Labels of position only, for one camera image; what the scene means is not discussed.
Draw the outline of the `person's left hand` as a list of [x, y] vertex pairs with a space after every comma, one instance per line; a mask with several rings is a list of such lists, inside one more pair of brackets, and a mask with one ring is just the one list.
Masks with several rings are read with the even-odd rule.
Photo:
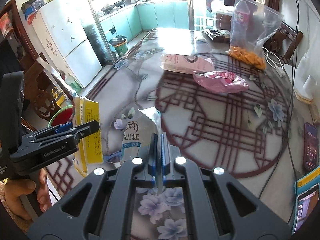
[[[38, 174], [40, 187], [37, 192], [37, 201], [41, 211], [46, 212], [52, 206], [47, 185], [47, 173], [42, 168]], [[22, 205], [20, 196], [29, 195], [33, 193], [35, 189], [36, 183], [30, 179], [7, 180], [7, 183], [4, 185], [4, 196], [6, 204], [13, 214], [24, 220], [31, 220], [31, 216]]]

